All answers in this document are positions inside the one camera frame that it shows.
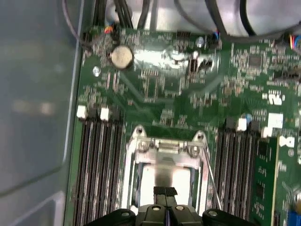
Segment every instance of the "ram slot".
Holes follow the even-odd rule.
[[[117,187],[119,179],[119,163],[120,163],[120,146],[121,146],[121,137],[122,136],[122,126],[115,125],[114,133],[114,148],[112,155],[112,168],[111,168],[111,178],[110,178],[110,187],[109,187],[109,206],[108,212],[113,212],[116,206],[116,197],[117,197]]]
[[[233,153],[235,151],[235,137],[234,132],[230,132],[229,137],[225,145],[227,146],[227,152],[225,153],[225,158],[227,159],[226,169],[225,169],[225,195],[224,195],[224,211],[230,212],[231,210],[231,193],[230,193],[230,181],[231,172],[235,167],[235,162],[233,161]]]
[[[73,225],[80,226],[81,223],[81,216],[82,216],[82,203],[83,203],[83,185],[85,181],[85,165],[87,162],[87,146],[88,146],[88,138],[90,133],[90,122],[85,121],[83,123],[83,130],[82,130],[82,137],[80,143],[80,153],[79,153],[79,172],[78,172],[78,179],[77,179],[77,195],[76,195],[76,202],[74,208],[74,218],[73,218]]]
[[[111,131],[112,125],[104,122],[104,130],[101,135],[103,138],[102,142],[102,159],[101,159],[101,170],[100,170],[100,182],[99,182],[99,209],[98,217],[102,217],[107,213],[107,184],[109,182],[109,159],[110,159],[110,143],[111,143]]]
[[[98,162],[97,162],[97,173],[96,173],[96,184],[95,184],[95,209],[94,211],[94,217],[99,218],[101,217],[101,208],[102,208],[102,201],[103,197],[101,197],[101,186],[103,184],[102,176],[103,176],[103,168],[104,168],[104,158],[106,153],[106,138],[108,132],[108,127],[106,123],[101,123],[100,125],[100,134],[99,137],[99,143],[98,143]]]
[[[251,193],[252,193],[252,182],[253,182],[253,169],[255,164],[255,155],[258,148],[258,138],[259,135],[256,133],[251,133],[248,135],[248,178],[247,178],[247,189],[245,191],[245,200],[246,200],[246,210],[244,213],[244,219],[248,220],[250,215],[251,208]]]
[[[234,215],[240,216],[241,209],[243,208],[243,198],[244,197],[244,178],[246,177],[244,169],[245,169],[245,163],[244,160],[247,156],[246,153],[246,143],[247,143],[247,137],[243,133],[239,133],[237,135],[237,142],[236,142],[236,152],[238,154],[238,173],[236,176],[236,190],[235,190],[235,207],[234,207]]]
[[[231,170],[229,171],[229,183],[228,183],[228,187],[229,187],[229,209],[228,209],[228,213],[234,214],[235,212],[235,194],[237,192],[237,178],[238,178],[238,174],[239,174],[239,167],[238,167],[238,159],[239,159],[239,155],[240,155],[240,146],[241,146],[241,135],[240,133],[236,133],[235,136],[235,142],[233,145],[233,151],[232,151],[232,166],[231,166]]]
[[[93,171],[96,127],[97,127],[97,122],[91,121],[88,146],[87,146],[87,162],[85,167],[85,183],[84,183],[84,191],[83,191],[82,216],[81,216],[82,225],[88,223],[89,203],[90,203],[89,195],[90,195],[90,188],[91,188],[91,176]]]
[[[91,143],[91,148],[93,150],[91,165],[90,165],[90,190],[89,190],[89,206],[88,212],[88,222],[96,219],[95,208],[96,208],[96,194],[95,188],[97,184],[97,172],[98,172],[98,162],[99,162],[99,141],[100,141],[101,123],[97,121],[95,123],[94,140]]]
[[[232,153],[235,141],[233,131],[223,131],[218,136],[217,156],[215,164],[215,181],[218,194],[221,198],[223,210],[228,210],[229,204],[229,182],[232,167]]]

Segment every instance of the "microchip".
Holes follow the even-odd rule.
[[[264,198],[264,187],[259,183],[256,183],[256,195],[261,199]]]
[[[166,119],[166,125],[167,126],[172,126],[173,125],[173,120],[172,119]]]
[[[259,126],[259,122],[258,122],[258,121],[252,121],[252,122],[250,123],[250,130],[251,130],[251,131],[258,132],[258,131],[259,131],[259,128],[260,128],[260,126]]]
[[[226,97],[222,98],[222,104],[223,105],[227,106],[229,103],[230,103],[230,99],[229,98],[226,98]]]
[[[233,88],[231,88],[231,87],[225,87],[224,88],[224,95],[231,96],[232,91],[233,91]]]
[[[91,108],[91,109],[88,110],[88,117],[89,117],[89,118],[96,119],[97,116],[98,116],[98,114],[97,114],[97,109]]]
[[[235,128],[235,120],[232,117],[227,117],[225,120],[225,127],[227,129],[234,129]]]
[[[262,156],[267,156],[268,154],[268,143],[259,141],[258,154]]]
[[[261,67],[261,56],[258,55],[250,55],[249,56],[249,67]]]
[[[211,104],[211,99],[205,99],[205,104],[210,105]]]

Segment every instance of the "black cable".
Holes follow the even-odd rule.
[[[255,31],[253,30],[250,21],[248,19],[247,16],[247,12],[246,12],[246,0],[240,0],[239,3],[239,14],[240,14],[240,19],[241,22],[243,23],[243,26],[246,30],[246,32],[248,33],[249,36],[253,36],[256,35]]]
[[[100,0],[95,0],[95,7],[94,7],[94,14],[93,14],[93,22],[92,25],[97,26],[98,18],[99,18],[99,6],[100,6]]]
[[[105,10],[107,7],[107,0],[99,0],[100,3],[98,5],[99,17],[98,17],[98,25],[104,26],[105,22]]]
[[[213,30],[210,30],[206,27],[204,27],[202,24],[199,24],[198,22],[194,21],[183,9],[182,5],[180,4],[179,0],[174,0],[174,5],[178,11],[178,13],[185,19],[187,20],[190,24],[194,25],[196,28],[200,29],[201,31],[205,33],[212,34]]]
[[[67,25],[70,29],[70,32],[76,38],[76,40],[79,41],[79,43],[81,44],[82,47],[86,47],[88,49],[91,49],[91,47],[94,44],[99,42],[99,40],[101,40],[105,36],[105,33],[101,33],[96,39],[92,40],[91,42],[86,42],[86,41],[82,40],[80,38],[80,36],[77,34],[77,32],[75,31],[75,28],[73,27],[73,25],[71,23],[66,1],[67,0],[62,0],[62,10],[63,10],[65,21],[66,21],[66,23],[67,23]]]
[[[115,3],[115,8],[116,8],[116,11],[118,14],[119,23],[120,23],[121,27],[126,27],[126,20],[124,18],[122,7],[119,3],[119,0],[114,0],[114,3]]]
[[[207,5],[207,8],[211,14],[211,17],[213,18],[213,20],[215,22],[217,30],[220,32],[222,38],[227,41],[236,42],[236,43],[253,43],[253,42],[257,42],[262,39],[273,39],[273,38],[281,36],[284,32],[294,32],[301,28],[301,21],[300,21],[298,24],[293,25],[289,28],[286,28],[286,29],[283,29],[280,31],[270,32],[267,34],[256,35],[256,36],[251,36],[251,37],[231,36],[231,35],[227,34],[227,31],[224,27],[220,12],[218,10],[216,0],[205,0],[205,2]]]
[[[147,15],[150,10],[151,0],[143,0],[142,11],[138,21],[137,29],[144,29]]]
[[[131,13],[130,10],[128,9],[127,2],[126,0],[119,0],[120,1],[120,6],[123,9],[123,13],[126,19],[126,24],[129,28],[134,28],[133,23],[132,23],[132,18],[131,18]]]

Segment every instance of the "metal bracket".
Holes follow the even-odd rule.
[[[201,155],[207,148],[202,131],[191,141],[147,137],[143,126],[137,126],[131,136],[128,151],[135,154],[135,163],[173,163],[175,166],[199,169]]]

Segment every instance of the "white slot latch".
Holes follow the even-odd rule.
[[[236,131],[246,131],[246,119],[239,118],[236,124]]]
[[[102,107],[100,111],[100,120],[108,121],[109,120],[110,110],[107,107]]]
[[[87,117],[87,107],[84,105],[79,105],[77,107],[76,116],[80,119],[85,119]]]
[[[263,127],[261,130],[261,137],[262,138],[272,137],[272,133],[273,133],[272,127]]]

